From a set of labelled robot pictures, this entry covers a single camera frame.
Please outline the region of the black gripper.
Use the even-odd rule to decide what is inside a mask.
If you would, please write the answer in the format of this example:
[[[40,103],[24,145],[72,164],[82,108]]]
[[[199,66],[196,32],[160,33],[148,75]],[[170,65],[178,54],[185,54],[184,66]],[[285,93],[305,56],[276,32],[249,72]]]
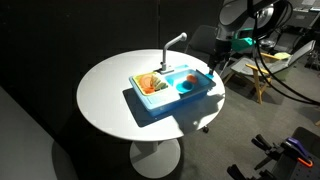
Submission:
[[[214,74],[217,66],[222,67],[225,59],[230,55],[232,43],[230,41],[222,41],[217,39],[214,44],[214,49],[209,58],[209,75]]]

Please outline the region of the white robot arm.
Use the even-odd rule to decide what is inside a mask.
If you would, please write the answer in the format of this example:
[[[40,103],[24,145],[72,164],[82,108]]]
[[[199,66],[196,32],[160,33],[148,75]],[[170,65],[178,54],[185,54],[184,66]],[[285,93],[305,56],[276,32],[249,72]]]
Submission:
[[[251,49],[259,38],[269,34],[279,23],[285,0],[232,0],[220,10],[213,54],[208,67],[227,61],[232,52]]]

